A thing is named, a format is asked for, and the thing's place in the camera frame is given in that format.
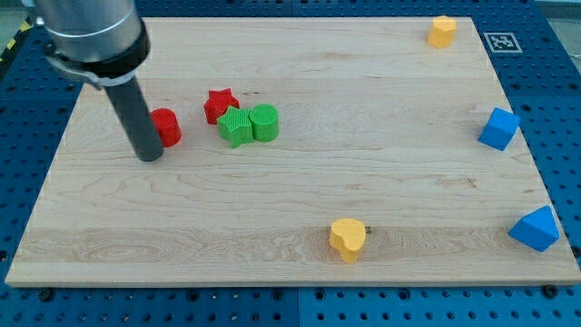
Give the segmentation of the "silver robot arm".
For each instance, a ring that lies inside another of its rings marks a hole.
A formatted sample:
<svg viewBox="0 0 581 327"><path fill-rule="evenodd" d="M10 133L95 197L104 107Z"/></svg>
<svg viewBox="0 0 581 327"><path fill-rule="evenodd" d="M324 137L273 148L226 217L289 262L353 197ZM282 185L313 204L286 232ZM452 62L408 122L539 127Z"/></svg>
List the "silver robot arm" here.
<svg viewBox="0 0 581 327"><path fill-rule="evenodd" d="M65 77L97 89L133 79L150 41L133 0L22 0L50 41L48 62Z"/></svg>

